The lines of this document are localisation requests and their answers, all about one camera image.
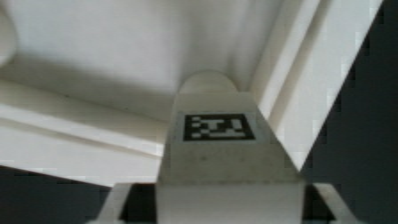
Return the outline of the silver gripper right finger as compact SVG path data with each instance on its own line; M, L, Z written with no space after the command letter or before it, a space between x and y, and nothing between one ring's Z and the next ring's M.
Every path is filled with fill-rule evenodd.
M330 183L315 183L314 186L335 215L330 224L369 224L358 219L335 186Z

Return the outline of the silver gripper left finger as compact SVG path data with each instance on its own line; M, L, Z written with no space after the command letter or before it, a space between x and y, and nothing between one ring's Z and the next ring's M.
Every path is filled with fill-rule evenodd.
M88 224L127 224L122 215L127 206L131 189L131 183L120 183L115 185L99 217L88 222Z

